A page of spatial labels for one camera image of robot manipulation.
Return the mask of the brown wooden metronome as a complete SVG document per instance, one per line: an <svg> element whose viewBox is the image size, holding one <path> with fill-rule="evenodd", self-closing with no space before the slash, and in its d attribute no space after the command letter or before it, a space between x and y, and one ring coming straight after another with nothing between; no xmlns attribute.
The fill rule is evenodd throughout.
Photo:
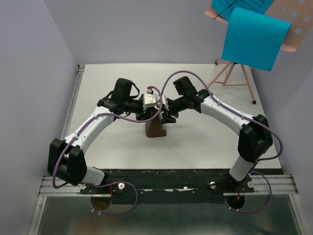
<svg viewBox="0 0 313 235"><path fill-rule="evenodd" d="M167 136L167 128L160 122L160 116L157 115L153 120L145 123L145 135L148 138L160 138Z"/></svg>

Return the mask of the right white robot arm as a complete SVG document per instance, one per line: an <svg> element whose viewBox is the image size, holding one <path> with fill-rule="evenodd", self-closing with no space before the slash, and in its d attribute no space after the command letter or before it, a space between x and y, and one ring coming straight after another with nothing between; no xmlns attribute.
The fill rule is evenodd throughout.
<svg viewBox="0 0 313 235"><path fill-rule="evenodd" d="M243 186L243 179L254 168L257 160L265 154L273 144L265 116L251 116L222 104L206 89L197 91L187 76L173 82L180 95L177 99L166 99L167 108L163 110L161 124L175 123L179 112L187 109L208 115L226 125L238 136L239 156L229 170L230 177L225 179L225 187L235 192Z"/></svg>

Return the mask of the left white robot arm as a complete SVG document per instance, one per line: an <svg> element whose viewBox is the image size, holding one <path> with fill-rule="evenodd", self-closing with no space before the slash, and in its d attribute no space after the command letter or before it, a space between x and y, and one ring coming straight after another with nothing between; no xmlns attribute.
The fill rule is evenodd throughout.
<svg viewBox="0 0 313 235"><path fill-rule="evenodd" d="M87 166L85 153L99 134L117 119L127 120L126 114L135 114L135 123L152 120L153 109L143 109L143 97L131 95L133 81L119 78L114 89L97 103L91 116L72 134L63 140L54 139L49 147L47 170L52 176L54 188L56 178L76 186L80 183L90 184L97 193L104 193L109 186L104 171Z"/></svg>

